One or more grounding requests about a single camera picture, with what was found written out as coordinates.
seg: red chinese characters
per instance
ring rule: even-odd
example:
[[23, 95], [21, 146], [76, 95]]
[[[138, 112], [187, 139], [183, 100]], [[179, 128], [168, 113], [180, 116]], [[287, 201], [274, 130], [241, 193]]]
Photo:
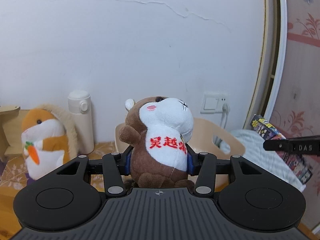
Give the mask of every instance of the red chinese characters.
[[184, 154], [187, 154], [187, 148], [183, 142], [179, 142], [179, 149], [182, 150]]
[[151, 146], [150, 146], [150, 149], [154, 148], [154, 147], [158, 147], [158, 148], [161, 148], [161, 137], [155, 137], [155, 138], [151, 138], [150, 139], [150, 142], [151, 142]]
[[164, 138], [164, 144], [163, 146], [169, 146], [172, 148], [177, 149], [178, 145], [177, 145], [177, 139], [176, 138], [169, 138], [168, 136]]
[[150, 149], [152, 149], [154, 147], [161, 148], [162, 146], [169, 146], [174, 149], [179, 149], [179, 150], [183, 151], [184, 154], [187, 154], [187, 148], [186, 148], [186, 145], [184, 144], [184, 142], [183, 141], [178, 142], [176, 138], [170, 138], [170, 137], [166, 136], [164, 138], [164, 143], [161, 146], [161, 137], [158, 136], [158, 137], [151, 138], [150, 143], [151, 143]]

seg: red embroidered text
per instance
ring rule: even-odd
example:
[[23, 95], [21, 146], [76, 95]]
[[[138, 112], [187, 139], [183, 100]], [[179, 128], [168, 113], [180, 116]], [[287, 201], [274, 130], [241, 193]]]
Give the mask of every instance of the red embroidered text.
[[158, 148], [161, 148], [161, 145], [160, 145], [160, 141], [161, 141], [161, 137], [155, 137], [155, 138], [151, 138], [150, 139], [150, 142], [151, 142], [151, 146], [150, 146], [150, 149], [154, 148], [155, 146], [158, 147]]
[[179, 142], [179, 149], [182, 150], [184, 154], [187, 154], [187, 148], [183, 142]]
[[172, 148], [177, 149], [178, 145], [177, 145], [177, 139], [176, 138], [169, 138], [168, 136], [164, 138], [164, 144], [163, 146], [170, 146]]

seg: thermos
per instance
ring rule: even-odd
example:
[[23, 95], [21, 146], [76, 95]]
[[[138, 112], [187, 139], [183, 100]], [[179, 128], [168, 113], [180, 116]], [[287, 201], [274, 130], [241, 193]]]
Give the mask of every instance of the thermos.
[[76, 124], [79, 151], [87, 155], [94, 149], [90, 94], [83, 90], [71, 92], [68, 106]]

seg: pink cheek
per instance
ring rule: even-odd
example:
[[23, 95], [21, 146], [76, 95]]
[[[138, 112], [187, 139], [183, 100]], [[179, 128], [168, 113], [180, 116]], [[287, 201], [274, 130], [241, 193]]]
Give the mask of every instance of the pink cheek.
[[147, 109], [148, 109], [149, 111], [153, 111], [153, 110], [156, 109], [156, 106], [148, 106]]

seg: orange carrot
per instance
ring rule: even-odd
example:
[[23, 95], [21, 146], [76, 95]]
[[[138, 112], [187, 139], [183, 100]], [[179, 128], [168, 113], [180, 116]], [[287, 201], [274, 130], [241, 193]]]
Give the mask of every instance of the orange carrot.
[[29, 145], [28, 146], [28, 153], [31, 157], [31, 159], [37, 164], [39, 165], [40, 161], [39, 161], [39, 156], [38, 156], [38, 153], [37, 153], [37, 150], [34, 146], [32, 145]]

